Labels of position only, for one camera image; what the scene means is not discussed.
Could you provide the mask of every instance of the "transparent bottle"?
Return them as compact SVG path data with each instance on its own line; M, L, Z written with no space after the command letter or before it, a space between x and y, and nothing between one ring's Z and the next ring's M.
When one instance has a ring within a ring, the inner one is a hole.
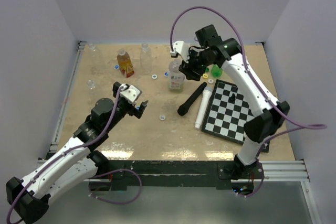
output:
M107 70L106 64L104 62L103 54L101 50L93 43L88 44L89 56L93 63L93 67L96 73L105 73Z
M89 104L94 106L99 99L104 98L102 89L93 80L88 80L86 84L89 89Z
M152 50L147 43L142 44L140 65L144 73L150 73L152 71Z
M169 64L169 89L173 92L182 92L185 76L179 71L181 59L174 59Z
M128 78L134 74L134 68L130 55L125 51L125 49L122 48L118 51L117 61L120 72L125 76L125 78Z

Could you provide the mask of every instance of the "chessboard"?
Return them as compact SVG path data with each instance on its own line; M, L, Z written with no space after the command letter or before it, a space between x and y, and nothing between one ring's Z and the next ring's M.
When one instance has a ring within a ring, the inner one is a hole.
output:
M244 124L253 118L249 105L237 85L216 80L205 112L202 131L243 144ZM268 152L268 150L269 144L263 151Z

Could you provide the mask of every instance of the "table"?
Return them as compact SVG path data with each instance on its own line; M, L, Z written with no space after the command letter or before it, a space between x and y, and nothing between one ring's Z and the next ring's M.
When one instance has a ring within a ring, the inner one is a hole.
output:
M164 76L172 60L169 45L150 45L153 57L150 74L144 74L140 67L141 45L102 44L97 46L103 53L108 70L103 74L95 71L86 46L72 95L68 98L70 104L61 132L59 149L84 122L92 109L86 85L86 82L92 79L102 87L106 97L113 99L112 86L115 81L119 81L133 84L143 91L138 102L149 101L141 119L125 116L109 133L110 137L98 148L108 159L232 160L239 152L241 145L194 129L202 97L195 101L184 117L177 114L178 107L194 92L200 82L186 80L182 93L176 94L169 91L168 79ZM119 70L113 68L117 64L116 56L120 48L124 48L130 54L135 69L135 74L127 79ZM269 91L276 95L262 45L247 45L245 49L254 71ZM158 78L153 80L152 74L156 74ZM225 73L220 79L233 82ZM165 114L164 121L160 121L160 114ZM274 139L270 143L269 153L262 153L261 160L295 160L288 135Z

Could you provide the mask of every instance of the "wall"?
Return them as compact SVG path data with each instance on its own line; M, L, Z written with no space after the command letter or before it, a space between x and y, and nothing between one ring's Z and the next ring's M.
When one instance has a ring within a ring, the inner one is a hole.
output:
M99 42L168 42L176 16L195 5L212 7L237 26L247 42L265 41L289 0L57 0L76 38ZM192 40L213 23L223 38L231 29L205 10L181 19L174 38Z
M55 0L0 0L0 217L5 184L48 149L74 64L75 38Z
M324 131L291 134L296 159L304 158L324 224L335 223L336 191L336 0L290 0L266 42L278 94L290 116L326 123Z

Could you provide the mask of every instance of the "green object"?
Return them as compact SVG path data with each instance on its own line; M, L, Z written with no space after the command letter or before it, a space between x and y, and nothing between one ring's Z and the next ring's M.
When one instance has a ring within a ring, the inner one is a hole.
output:
M212 66L211 74L213 77L219 78L222 75L222 73L223 73L223 70L218 65Z

